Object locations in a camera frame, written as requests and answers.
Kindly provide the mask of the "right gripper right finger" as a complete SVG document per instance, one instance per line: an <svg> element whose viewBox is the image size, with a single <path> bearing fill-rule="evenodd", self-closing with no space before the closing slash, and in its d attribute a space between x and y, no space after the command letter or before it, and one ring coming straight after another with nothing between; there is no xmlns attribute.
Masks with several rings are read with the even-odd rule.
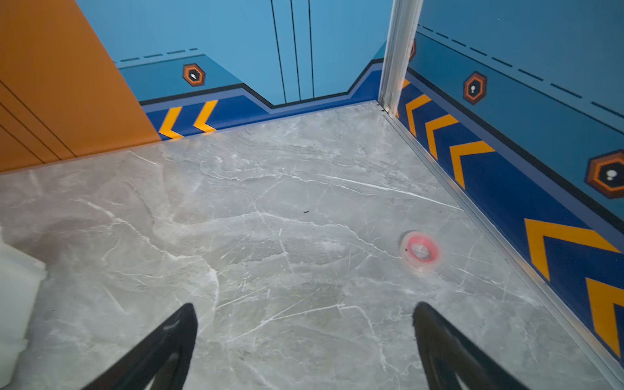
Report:
<svg viewBox="0 0 624 390"><path fill-rule="evenodd" d="M413 327L430 389L525 389L427 302L414 308Z"/></svg>

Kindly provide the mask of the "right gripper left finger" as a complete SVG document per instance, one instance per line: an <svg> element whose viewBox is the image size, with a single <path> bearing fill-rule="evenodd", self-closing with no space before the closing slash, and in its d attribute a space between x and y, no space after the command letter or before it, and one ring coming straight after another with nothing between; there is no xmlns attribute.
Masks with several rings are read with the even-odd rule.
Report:
<svg viewBox="0 0 624 390"><path fill-rule="evenodd" d="M198 333L193 304L186 303L87 389L182 389Z"/></svg>

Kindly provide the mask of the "white rectangular plastic bin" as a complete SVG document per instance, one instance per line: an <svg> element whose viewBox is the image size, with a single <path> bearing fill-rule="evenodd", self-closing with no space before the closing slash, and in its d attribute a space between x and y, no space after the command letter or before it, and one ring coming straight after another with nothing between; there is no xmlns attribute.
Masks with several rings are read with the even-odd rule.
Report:
<svg viewBox="0 0 624 390"><path fill-rule="evenodd" d="M1 243L1 387L12 380L20 355L27 349L27 332L45 263Z"/></svg>

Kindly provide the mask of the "right aluminium corner post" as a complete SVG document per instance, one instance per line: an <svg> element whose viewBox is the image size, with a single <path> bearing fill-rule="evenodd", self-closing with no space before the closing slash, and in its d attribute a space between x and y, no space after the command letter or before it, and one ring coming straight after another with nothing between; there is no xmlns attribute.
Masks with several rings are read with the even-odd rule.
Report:
<svg viewBox="0 0 624 390"><path fill-rule="evenodd" d="M378 102L396 115L423 0L394 0L384 53Z"/></svg>

